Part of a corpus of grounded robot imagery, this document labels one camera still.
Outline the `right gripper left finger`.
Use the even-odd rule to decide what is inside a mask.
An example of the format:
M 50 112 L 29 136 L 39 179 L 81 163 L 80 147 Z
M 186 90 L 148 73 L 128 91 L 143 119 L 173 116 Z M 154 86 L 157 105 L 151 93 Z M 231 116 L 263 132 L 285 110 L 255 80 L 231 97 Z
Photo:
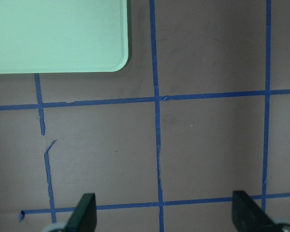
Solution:
M 66 232 L 94 232 L 97 226 L 97 208 L 94 193 L 82 195 L 65 225 Z

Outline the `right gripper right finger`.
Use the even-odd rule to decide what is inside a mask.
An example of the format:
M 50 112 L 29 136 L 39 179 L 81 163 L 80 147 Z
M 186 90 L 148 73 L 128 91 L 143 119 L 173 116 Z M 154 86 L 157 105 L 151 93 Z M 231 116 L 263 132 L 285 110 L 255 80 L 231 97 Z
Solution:
M 232 193 L 232 222 L 238 232 L 267 232 L 275 223 L 243 190 Z

